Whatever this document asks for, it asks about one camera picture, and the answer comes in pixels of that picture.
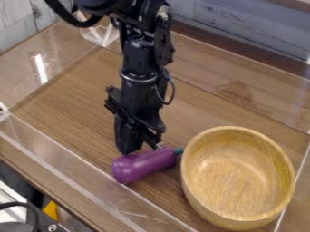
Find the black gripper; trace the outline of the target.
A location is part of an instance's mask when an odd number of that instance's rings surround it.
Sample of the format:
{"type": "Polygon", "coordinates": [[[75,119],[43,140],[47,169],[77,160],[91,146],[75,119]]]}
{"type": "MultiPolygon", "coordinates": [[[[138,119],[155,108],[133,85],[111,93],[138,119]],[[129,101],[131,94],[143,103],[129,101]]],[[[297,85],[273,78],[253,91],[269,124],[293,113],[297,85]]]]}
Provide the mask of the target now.
{"type": "Polygon", "coordinates": [[[162,134],[166,126],[161,117],[161,108],[169,105],[165,100],[167,83],[174,81],[169,72],[153,72],[150,75],[135,75],[121,72],[122,88],[110,86],[106,91],[106,106],[115,114],[115,144],[118,151],[127,155],[142,148],[143,140],[154,150],[163,146],[162,134]]]}

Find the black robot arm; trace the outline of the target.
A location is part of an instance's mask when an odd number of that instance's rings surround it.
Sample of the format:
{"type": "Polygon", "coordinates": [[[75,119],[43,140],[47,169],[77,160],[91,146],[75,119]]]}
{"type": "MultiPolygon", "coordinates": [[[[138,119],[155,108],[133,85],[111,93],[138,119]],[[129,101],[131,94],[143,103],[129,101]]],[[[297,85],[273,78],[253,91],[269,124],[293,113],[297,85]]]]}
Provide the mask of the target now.
{"type": "Polygon", "coordinates": [[[114,114],[115,145],[127,155],[145,144],[157,149],[166,126],[161,109],[175,99],[175,82],[166,69],[174,61],[171,6],[166,0],[74,0],[90,18],[79,20],[59,0],[44,0],[73,26],[89,28],[109,17],[121,33],[122,86],[107,88],[106,108],[114,114]]]}

